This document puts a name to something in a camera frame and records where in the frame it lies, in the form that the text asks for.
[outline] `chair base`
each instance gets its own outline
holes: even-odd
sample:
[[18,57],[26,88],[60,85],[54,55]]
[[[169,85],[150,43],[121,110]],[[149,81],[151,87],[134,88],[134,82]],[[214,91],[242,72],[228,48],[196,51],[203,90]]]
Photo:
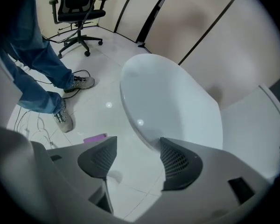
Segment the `chair base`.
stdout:
[[80,43],[85,47],[86,49],[84,53],[85,56],[90,56],[89,47],[87,46],[85,41],[99,41],[98,44],[100,46],[103,45],[103,39],[92,37],[92,36],[81,35],[81,31],[78,31],[77,37],[70,38],[64,42],[64,47],[59,51],[58,58],[61,59],[62,58],[61,53],[76,43]]

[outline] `office chair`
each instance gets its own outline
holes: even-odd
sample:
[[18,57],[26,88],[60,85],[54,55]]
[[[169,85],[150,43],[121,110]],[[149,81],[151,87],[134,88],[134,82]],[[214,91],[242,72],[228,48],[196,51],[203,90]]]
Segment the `office chair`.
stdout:
[[[107,0],[102,1],[99,10],[93,10],[87,17],[87,20],[93,20],[105,16],[106,12],[103,10],[104,4]],[[49,4],[52,5],[54,23],[59,24],[61,22],[75,23],[77,27],[82,25],[87,12],[91,8],[93,0],[61,0],[60,7],[58,10],[58,20],[56,15],[56,4],[58,0],[50,0]],[[89,56],[89,47],[85,41],[99,41],[98,44],[101,46],[103,44],[103,39],[97,37],[91,37],[86,35],[81,35],[79,30],[77,37],[73,37],[64,42],[64,47],[59,51],[58,57],[62,58],[62,52],[72,46],[75,43],[82,44],[85,48],[85,56]]]

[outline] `purple card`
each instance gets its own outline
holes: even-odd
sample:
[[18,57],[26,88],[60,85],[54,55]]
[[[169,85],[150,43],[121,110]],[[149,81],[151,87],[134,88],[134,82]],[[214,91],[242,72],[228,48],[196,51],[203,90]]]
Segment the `purple card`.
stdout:
[[102,134],[99,134],[99,135],[96,135],[93,137],[86,138],[83,141],[84,141],[84,144],[91,143],[91,142],[98,142],[106,137],[108,137],[108,135],[106,133],[102,133]]

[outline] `gray sneaker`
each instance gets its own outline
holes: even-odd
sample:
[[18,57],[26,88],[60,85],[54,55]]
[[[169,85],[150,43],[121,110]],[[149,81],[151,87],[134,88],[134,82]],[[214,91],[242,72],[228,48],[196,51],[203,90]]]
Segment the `gray sneaker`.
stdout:
[[64,107],[57,114],[53,115],[55,122],[63,133],[67,133],[73,129],[73,120],[66,110],[66,103]]
[[72,92],[74,90],[86,90],[94,86],[94,78],[92,77],[76,77],[74,76],[74,83],[70,88],[63,90],[65,93]]

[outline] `white floor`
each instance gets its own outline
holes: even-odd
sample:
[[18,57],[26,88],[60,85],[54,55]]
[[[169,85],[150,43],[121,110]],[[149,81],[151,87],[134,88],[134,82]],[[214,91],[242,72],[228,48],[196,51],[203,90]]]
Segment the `white floor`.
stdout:
[[[55,39],[61,40],[69,34]],[[80,91],[74,98],[67,99],[67,107],[74,120],[74,130],[64,134],[57,128],[50,114],[29,112],[17,125],[18,131],[30,140],[42,143],[46,148],[50,148],[49,138],[55,147],[66,147],[81,144],[83,139],[101,133],[117,136],[117,158],[108,174],[107,184],[114,215],[134,221],[158,199],[165,180],[159,154],[151,151],[133,131],[119,93],[120,72],[124,63],[134,55],[147,52],[132,41],[102,28],[86,28],[82,30],[82,34],[101,37],[104,44],[99,46],[95,41],[88,42],[91,52],[89,57],[84,56],[85,49],[80,44],[63,52],[61,60],[66,67],[73,72],[88,70],[96,79],[95,87]],[[52,47],[58,52],[63,44],[52,43]],[[27,70],[27,73],[37,80],[49,82],[36,71]],[[47,91],[58,92],[63,97],[72,95],[64,94],[63,90],[53,85],[41,86]],[[14,129],[19,109],[16,106],[8,123],[9,129]],[[19,119],[26,111],[21,109]]]

